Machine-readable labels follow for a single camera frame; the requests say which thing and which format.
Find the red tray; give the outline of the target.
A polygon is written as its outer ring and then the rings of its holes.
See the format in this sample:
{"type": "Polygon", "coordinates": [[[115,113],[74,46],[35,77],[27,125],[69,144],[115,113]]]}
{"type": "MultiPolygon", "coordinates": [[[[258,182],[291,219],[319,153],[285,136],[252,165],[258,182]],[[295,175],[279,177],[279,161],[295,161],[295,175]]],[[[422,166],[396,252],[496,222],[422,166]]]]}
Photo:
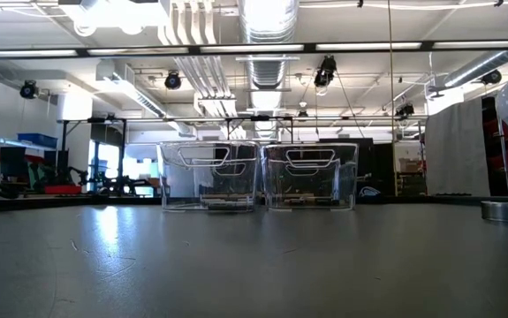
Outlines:
{"type": "Polygon", "coordinates": [[[46,194],[61,195],[61,194],[81,194],[81,185],[46,185],[44,187],[46,194]]]}

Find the black overhead frame beam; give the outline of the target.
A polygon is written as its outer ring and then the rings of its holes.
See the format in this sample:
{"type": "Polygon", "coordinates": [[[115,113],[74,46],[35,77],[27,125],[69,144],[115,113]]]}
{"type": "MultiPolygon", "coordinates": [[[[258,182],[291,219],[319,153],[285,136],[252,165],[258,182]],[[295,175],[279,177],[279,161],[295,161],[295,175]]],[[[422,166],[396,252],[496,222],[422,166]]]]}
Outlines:
{"type": "Polygon", "coordinates": [[[139,46],[115,48],[0,49],[0,59],[124,58],[221,55],[286,55],[327,53],[388,53],[430,51],[508,50],[506,40],[461,40],[423,42],[308,42],[271,44],[212,44],[139,46]]]}

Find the green background object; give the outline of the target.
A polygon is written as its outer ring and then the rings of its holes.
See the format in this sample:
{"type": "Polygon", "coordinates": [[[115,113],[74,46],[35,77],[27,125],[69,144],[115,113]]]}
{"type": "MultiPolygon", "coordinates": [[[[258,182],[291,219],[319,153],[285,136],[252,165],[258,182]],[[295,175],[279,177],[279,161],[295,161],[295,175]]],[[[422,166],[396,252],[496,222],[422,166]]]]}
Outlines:
{"type": "Polygon", "coordinates": [[[31,189],[43,193],[52,173],[53,170],[43,163],[29,163],[28,176],[31,189]]]}

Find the white background table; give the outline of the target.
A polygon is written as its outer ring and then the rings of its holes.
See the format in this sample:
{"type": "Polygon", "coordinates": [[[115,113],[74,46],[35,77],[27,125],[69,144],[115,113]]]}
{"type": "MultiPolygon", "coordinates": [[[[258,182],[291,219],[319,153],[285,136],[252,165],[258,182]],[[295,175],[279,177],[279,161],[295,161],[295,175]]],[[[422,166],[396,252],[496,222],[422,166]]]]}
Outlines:
{"type": "Polygon", "coordinates": [[[39,151],[55,151],[55,148],[48,148],[41,145],[36,145],[34,143],[31,143],[29,141],[21,141],[21,140],[9,140],[6,138],[0,138],[0,147],[1,146],[12,146],[12,147],[18,147],[18,148],[28,148],[28,149],[34,149],[39,151]]]}

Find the silver ribbed ceiling duct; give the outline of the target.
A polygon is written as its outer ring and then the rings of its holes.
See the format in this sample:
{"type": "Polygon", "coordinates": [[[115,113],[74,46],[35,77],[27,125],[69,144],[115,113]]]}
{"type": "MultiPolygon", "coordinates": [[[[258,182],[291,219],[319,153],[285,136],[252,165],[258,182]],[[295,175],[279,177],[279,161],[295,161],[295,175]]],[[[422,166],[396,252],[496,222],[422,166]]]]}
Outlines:
{"type": "MultiPolygon", "coordinates": [[[[299,0],[238,0],[242,41],[247,44],[290,43],[294,39],[299,0]]],[[[254,109],[276,110],[282,100],[288,62],[249,61],[247,64],[251,103],[254,109]]]]}

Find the black background workstation frame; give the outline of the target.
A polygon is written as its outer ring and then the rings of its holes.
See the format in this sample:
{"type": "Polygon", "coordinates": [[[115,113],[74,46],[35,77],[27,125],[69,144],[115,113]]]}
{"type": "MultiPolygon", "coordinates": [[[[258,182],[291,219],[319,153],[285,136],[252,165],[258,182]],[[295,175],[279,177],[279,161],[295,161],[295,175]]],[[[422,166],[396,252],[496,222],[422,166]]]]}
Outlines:
{"type": "Polygon", "coordinates": [[[275,130],[285,129],[290,135],[291,143],[295,141],[295,130],[301,128],[311,128],[319,134],[321,129],[335,129],[335,134],[340,134],[344,130],[356,130],[363,138],[365,132],[376,129],[381,132],[391,132],[397,135],[397,130],[404,130],[410,125],[426,125],[427,116],[268,116],[254,115],[250,117],[164,117],[164,118],[116,118],[116,117],[90,117],[88,119],[58,119],[57,123],[66,127],[69,124],[95,124],[95,125],[114,125],[121,123],[123,126],[128,124],[166,124],[174,125],[179,128],[181,125],[202,125],[218,124],[226,128],[227,138],[244,123],[275,125],[275,130]]]}

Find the black table edge rail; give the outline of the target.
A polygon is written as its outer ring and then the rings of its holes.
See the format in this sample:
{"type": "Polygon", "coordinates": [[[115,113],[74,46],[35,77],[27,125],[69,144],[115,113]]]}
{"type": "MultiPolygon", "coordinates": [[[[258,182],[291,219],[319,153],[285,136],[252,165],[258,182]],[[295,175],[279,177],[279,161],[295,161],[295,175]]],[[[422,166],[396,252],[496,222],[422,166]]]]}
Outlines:
{"type": "MultiPolygon", "coordinates": [[[[508,202],[508,197],[476,197],[465,195],[435,195],[435,196],[373,196],[358,197],[356,204],[386,205],[386,204],[451,204],[479,206],[483,201],[508,202]]],[[[162,205],[161,198],[135,197],[38,197],[20,198],[15,200],[0,199],[0,211],[22,210],[37,208],[61,208],[73,206],[151,206],[162,205]]]]}

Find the white ceiling pipe bundle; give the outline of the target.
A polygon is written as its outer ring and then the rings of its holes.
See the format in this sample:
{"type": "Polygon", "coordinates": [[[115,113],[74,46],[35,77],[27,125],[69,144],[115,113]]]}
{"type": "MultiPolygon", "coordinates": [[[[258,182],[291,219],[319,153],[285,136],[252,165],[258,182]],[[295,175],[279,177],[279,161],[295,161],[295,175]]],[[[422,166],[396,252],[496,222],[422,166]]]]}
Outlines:
{"type": "MultiPolygon", "coordinates": [[[[216,44],[214,0],[164,0],[167,21],[158,27],[163,45],[216,44]]],[[[195,91],[194,107],[208,117],[229,117],[236,113],[236,99],[230,89],[219,56],[177,57],[175,63],[195,91]]]]}

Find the white rectangular air duct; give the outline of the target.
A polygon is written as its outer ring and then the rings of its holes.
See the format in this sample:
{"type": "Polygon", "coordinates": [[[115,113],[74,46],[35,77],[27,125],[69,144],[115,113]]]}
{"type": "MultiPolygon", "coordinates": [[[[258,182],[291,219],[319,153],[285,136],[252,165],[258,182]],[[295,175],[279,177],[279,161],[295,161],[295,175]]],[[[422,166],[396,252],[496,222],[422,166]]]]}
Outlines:
{"type": "Polygon", "coordinates": [[[166,124],[178,132],[179,135],[195,137],[196,130],[185,123],[169,121],[173,114],[163,104],[157,101],[143,88],[138,87],[134,69],[128,64],[115,63],[112,60],[100,60],[95,66],[95,91],[93,97],[103,100],[110,106],[124,111],[128,106],[139,106],[141,115],[136,118],[144,118],[150,115],[152,118],[160,118],[166,124]]]}

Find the metal rack post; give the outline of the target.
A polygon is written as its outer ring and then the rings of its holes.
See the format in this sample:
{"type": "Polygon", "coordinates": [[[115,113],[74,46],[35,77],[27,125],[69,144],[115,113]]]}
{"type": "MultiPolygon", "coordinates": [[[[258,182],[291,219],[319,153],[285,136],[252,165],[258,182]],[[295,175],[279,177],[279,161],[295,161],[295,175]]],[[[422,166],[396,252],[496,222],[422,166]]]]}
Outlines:
{"type": "Polygon", "coordinates": [[[504,179],[507,188],[507,196],[508,196],[508,155],[507,155],[507,146],[506,146],[506,135],[504,133],[504,128],[501,126],[502,121],[498,121],[498,131],[499,131],[499,139],[501,145],[502,159],[503,159],[503,170],[504,170],[504,179]]]}

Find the clear plastic bin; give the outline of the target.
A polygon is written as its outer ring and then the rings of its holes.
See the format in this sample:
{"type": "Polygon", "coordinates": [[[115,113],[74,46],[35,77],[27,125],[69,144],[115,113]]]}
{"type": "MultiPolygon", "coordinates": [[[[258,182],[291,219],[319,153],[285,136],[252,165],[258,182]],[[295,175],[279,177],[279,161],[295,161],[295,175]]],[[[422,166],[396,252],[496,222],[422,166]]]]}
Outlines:
{"type": "Polygon", "coordinates": [[[256,203],[260,145],[250,140],[164,141],[157,145],[165,211],[249,212],[256,203]],[[210,201],[245,201],[248,210],[210,210],[210,201]]]}
{"type": "Polygon", "coordinates": [[[262,182],[268,208],[354,207],[359,146],[348,142],[270,144],[262,147],[262,182]],[[291,206],[291,198],[330,197],[329,206],[291,206]]]}

